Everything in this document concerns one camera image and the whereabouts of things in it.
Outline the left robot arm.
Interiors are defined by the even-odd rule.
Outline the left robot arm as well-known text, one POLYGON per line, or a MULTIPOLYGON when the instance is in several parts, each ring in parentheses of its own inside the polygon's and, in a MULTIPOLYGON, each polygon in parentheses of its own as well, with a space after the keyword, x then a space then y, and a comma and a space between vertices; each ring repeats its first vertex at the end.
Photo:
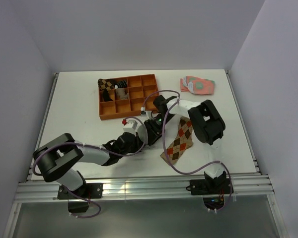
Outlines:
POLYGON ((71 197, 86 199, 91 189, 73 166, 77 162, 110 166, 141 152, 148 143, 148 130, 135 117, 129 117, 129 122, 140 126, 129 127, 126 122, 123 134, 100 146, 78 142, 69 133, 58 136, 33 153, 33 173, 42 176, 45 182, 57 181, 71 197))

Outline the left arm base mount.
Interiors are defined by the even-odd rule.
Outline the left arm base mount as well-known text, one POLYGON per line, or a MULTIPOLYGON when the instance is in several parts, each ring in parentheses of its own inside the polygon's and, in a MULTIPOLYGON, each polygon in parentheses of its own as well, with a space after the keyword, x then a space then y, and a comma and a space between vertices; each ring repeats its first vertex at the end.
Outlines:
POLYGON ((103 184, 102 183, 87 183, 80 188, 71 191, 64 185, 59 186, 57 198, 59 200, 76 199, 77 196, 84 199, 99 199, 102 197, 103 184))

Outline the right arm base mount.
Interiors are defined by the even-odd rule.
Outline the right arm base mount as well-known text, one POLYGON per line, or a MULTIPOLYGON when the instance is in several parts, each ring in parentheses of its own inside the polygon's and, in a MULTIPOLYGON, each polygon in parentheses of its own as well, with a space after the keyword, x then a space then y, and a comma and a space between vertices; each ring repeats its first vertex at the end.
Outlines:
POLYGON ((207 179, 192 179, 185 188, 191 195, 220 195, 234 193, 234 189, 230 185, 229 179, 223 182, 215 182, 207 179))

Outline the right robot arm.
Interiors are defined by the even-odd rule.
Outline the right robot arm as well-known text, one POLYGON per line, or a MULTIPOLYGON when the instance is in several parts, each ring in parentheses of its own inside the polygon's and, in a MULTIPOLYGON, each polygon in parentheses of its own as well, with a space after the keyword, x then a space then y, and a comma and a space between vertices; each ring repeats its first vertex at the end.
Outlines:
POLYGON ((225 122, 211 100, 192 102, 176 96, 164 98, 162 95, 153 101, 157 116, 148 116, 144 125, 138 130, 140 136, 147 140, 149 146, 158 139, 165 138, 166 124, 175 116, 180 115, 179 127, 175 140, 170 147, 163 144, 162 157, 174 168, 175 160, 187 149, 192 136, 205 145, 208 162, 201 168, 191 172, 204 172, 204 179, 199 185, 190 185, 192 195, 233 194, 231 175, 221 162, 222 137, 225 122))

